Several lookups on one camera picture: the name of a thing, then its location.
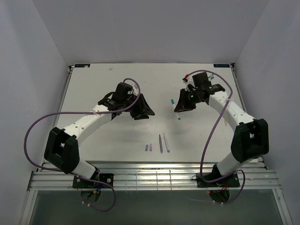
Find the purple marker pen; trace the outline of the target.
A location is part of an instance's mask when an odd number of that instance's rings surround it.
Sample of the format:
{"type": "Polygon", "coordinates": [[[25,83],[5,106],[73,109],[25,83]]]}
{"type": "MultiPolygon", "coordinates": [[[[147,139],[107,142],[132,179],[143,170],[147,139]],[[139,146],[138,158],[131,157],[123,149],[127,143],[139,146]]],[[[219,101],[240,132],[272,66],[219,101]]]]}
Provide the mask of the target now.
{"type": "Polygon", "coordinates": [[[163,153],[163,145],[162,145],[162,138],[161,138],[161,134],[159,134],[158,136],[159,139],[159,148],[160,148],[160,153],[163,153]]]}

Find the lavender capped white marker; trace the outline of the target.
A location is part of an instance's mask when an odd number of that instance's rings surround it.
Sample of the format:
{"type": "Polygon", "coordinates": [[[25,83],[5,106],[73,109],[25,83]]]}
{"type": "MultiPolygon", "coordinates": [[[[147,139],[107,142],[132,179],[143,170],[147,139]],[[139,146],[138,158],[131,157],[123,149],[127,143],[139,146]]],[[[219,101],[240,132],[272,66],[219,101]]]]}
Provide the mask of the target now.
{"type": "Polygon", "coordinates": [[[167,138],[166,138],[165,133],[163,133],[163,138],[164,138],[166,150],[167,150],[167,152],[169,153],[169,152],[170,152],[170,148],[169,148],[168,140],[167,140],[167,138]]]}

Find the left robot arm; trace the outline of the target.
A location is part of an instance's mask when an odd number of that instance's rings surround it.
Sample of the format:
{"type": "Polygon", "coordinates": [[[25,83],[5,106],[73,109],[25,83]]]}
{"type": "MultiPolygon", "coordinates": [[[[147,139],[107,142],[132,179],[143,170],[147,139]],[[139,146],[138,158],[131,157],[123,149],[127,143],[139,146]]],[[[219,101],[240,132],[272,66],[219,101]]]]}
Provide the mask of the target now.
{"type": "Polygon", "coordinates": [[[99,183],[97,168],[80,158],[79,147],[93,132],[123,112],[130,113],[134,120],[155,115],[138,84],[120,82],[115,91],[106,94],[78,121],[62,129],[53,128],[48,136],[44,158],[65,174],[79,175],[88,187],[95,187],[99,183]]]}

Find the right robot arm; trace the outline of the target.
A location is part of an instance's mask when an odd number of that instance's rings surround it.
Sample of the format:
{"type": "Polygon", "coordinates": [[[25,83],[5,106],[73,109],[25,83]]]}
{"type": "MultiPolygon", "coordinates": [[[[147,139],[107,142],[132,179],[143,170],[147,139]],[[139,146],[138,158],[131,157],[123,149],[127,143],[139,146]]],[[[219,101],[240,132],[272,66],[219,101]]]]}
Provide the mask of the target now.
{"type": "Polygon", "coordinates": [[[266,120],[256,119],[232,101],[233,89],[229,93],[220,84],[212,84],[208,70],[197,70],[183,78],[185,88],[174,112],[188,112],[196,109],[198,103],[206,103],[218,112],[215,122],[204,146],[201,162],[204,162],[208,145],[221,119],[233,130],[230,153],[213,166],[211,173],[200,172],[201,181],[223,186],[229,176],[237,172],[245,163],[269,153],[269,126],[266,120]]]}

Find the right blue corner label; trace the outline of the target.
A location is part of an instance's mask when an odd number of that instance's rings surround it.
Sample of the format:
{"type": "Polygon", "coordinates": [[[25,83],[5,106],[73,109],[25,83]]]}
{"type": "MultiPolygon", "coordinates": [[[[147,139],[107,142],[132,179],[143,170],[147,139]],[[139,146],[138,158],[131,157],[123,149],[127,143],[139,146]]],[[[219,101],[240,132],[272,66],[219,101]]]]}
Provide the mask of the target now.
{"type": "Polygon", "coordinates": [[[229,64],[213,64],[215,68],[230,68],[229,64]]]}

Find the blue corner label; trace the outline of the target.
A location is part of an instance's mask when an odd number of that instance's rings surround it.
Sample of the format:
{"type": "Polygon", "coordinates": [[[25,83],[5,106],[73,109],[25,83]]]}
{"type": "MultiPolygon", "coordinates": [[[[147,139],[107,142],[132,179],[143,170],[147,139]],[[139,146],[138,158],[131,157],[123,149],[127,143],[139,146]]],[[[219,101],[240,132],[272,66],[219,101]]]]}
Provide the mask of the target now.
{"type": "Polygon", "coordinates": [[[89,68],[90,64],[75,64],[75,68],[89,68]]]}
{"type": "Polygon", "coordinates": [[[229,64],[213,64],[215,68],[230,68],[229,64]]]}

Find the left blue corner label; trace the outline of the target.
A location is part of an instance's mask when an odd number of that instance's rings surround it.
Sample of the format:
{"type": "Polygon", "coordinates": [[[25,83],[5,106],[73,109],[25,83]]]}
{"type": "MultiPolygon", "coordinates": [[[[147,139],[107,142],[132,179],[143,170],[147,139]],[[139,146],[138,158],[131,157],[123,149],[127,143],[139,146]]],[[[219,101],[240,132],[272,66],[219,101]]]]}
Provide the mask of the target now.
{"type": "Polygon", "coordinates": [[[75,64],[75,68],[89,68],[90,64],[75,64]]]}

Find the aluminium frame rail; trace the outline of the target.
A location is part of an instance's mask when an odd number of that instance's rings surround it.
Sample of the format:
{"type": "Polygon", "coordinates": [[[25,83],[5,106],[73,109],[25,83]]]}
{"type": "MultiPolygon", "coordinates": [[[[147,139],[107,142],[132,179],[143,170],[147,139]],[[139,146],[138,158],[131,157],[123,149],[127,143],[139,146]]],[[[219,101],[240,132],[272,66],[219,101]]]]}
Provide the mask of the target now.
{"type": "MultiPolygon", "coordinates": [[[[192,163],[96,163],[102,173],[114,174],[116,191],[139,190],[196,190],[192,176],[200,171],[192,163]]],[[[238,173],[239,182],[245,181],[245,189],[280,189],[281,184],[274,170],[267,170],[263,162],[246,164],[244,174],[238,173]]],[[[33,172],[28,184],[29,191],[71,190],[73,175],[62,172],[33,172]]]]}

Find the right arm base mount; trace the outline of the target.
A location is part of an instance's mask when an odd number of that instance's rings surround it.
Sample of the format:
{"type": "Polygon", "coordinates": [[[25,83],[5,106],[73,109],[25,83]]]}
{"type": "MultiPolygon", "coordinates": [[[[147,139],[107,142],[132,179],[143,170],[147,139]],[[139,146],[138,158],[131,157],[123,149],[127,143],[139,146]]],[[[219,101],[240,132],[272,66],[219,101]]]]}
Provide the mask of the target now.
{"type": "Polygon", "coordinates": [[[191,180],[196,182],[198,188],[238,188],[240,186],[236,172],[220,178],[217,178],[213,172],[203,173],[203,178],[200,173],[196,173],[191,180]]]}

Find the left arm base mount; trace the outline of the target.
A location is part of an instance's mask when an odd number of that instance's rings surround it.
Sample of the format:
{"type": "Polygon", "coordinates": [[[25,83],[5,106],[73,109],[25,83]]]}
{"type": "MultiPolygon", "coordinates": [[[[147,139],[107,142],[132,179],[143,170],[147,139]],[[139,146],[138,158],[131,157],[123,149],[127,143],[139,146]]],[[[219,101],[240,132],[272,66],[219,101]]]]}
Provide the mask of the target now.
{"type": "Polygon", "coordinates": [[[114,174],[113,173],[98,173],[93,181],[88,181],[81,177],[75,176],[73,179],[72,188],[76,189],[98,189],[98,188],[109,188],[107,184],[113,187],[114,174]]]}

